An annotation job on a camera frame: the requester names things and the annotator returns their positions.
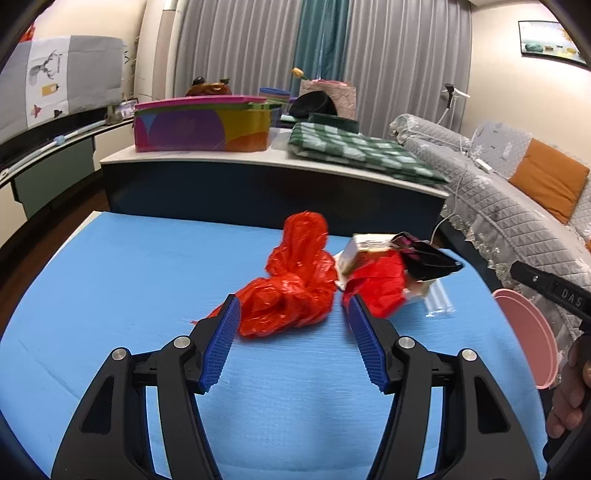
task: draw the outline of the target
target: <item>crumpled plastic bag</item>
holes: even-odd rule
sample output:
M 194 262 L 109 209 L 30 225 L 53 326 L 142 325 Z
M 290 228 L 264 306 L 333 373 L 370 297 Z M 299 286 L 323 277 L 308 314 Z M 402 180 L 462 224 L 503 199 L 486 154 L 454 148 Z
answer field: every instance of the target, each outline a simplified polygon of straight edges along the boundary
M 390 251 L 349 276 L 342 304 L 347 309 L 351 298 L 360 294 L 374 317 L 387 318 L 404 304 L 405 284 L 402 256 Z
M 270 278 L 255 278 L 236 292 L 242 306 L 242 336 L 268 336 L 326 318 L 337 279 L 335 261 L 324 250 L 327 239 L 326 220 L 319 213 L 296 213 L 285 220 L 281 244 L 265 267 Z

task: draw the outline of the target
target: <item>orange cushion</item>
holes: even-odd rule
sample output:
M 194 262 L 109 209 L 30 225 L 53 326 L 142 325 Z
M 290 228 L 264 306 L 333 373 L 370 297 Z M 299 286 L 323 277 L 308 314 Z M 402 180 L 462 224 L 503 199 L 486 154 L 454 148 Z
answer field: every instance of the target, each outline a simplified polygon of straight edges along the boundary
M 566 224 L 588 174 L 585 165 L 533 138 L 509 183 Z

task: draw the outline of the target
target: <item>curtain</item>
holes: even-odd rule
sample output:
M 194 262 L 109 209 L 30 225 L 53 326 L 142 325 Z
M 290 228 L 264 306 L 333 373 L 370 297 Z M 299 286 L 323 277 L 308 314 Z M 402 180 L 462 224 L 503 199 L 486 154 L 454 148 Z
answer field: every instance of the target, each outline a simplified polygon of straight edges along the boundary
M 351 0 L 344 78 L 357 88 L 357 119 L 366 135 L 385 137 L 401 113 L 437 122 L 444 83 L 465 92 L 472 17 L 467 0 Z M 466 101 L 442 123 L 458 131 Z
M 174 95 L 196 77 L 230 78 L 232 93 L 288 89 L 302 0 L 191 0 L 177 50 Z
M 349 0 L 303 0 L 294 67 L 311 79 L 340 80 L 345 59 Z M 300 79 L 291 80 L 291 94 Z

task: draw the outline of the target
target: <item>blue gripper pad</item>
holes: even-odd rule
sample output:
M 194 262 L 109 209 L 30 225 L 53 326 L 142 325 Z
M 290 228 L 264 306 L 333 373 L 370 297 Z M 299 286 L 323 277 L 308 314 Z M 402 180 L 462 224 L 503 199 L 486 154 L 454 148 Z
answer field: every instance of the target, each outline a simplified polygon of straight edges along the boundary
M 349 302 L 347 321 L 357 342 L 371 383 L 384 391 L 389 380 L 386 374 L 386 356 L 359 301 L 353 297 Z
M 208 392 L 222 374 L 238 324 L 240 324 L 240 300 L 234 297 L 226 311 L 221 312 L 221 314 L 222 319 L 203 355 L 203 368 L 201 378 L 199 378 L 199 385 L 204 392 Z

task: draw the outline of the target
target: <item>finger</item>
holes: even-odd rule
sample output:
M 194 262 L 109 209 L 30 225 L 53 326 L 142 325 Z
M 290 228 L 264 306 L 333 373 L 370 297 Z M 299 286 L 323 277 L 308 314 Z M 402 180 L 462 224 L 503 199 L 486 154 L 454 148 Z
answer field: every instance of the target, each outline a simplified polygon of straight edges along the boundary
M 585 386 L 583 384 L 583 378 L 577 372 L 576 367 L 564 366 L 562 369 L 562 382 L 557 390 L 562 392 L 571 407 L 580 407 L 585 396 Z
M 564 426 L 562 423 L 560 423 L 560 420 L 554 413 L 554 410 L 551 410 L 550 414 L 548 415 L 548 420 L 546 420 L 546 433 L 550 438 L 557 439 L 562 437 L 564 431 Z
M 575 429 L 583 420 L 583 413 L 578 408 L 575 409 L 570 406 L 559 388 L 554 391 L 552 405 L 552 411 L 567 430 Z
M 583 367 L 583 381 L 591 388 L 591 360 L 587 360 Z
M 574 367 L 579 360 L 579 342 L 573 343 L 573 346 L 569 350 L 569 365 Z

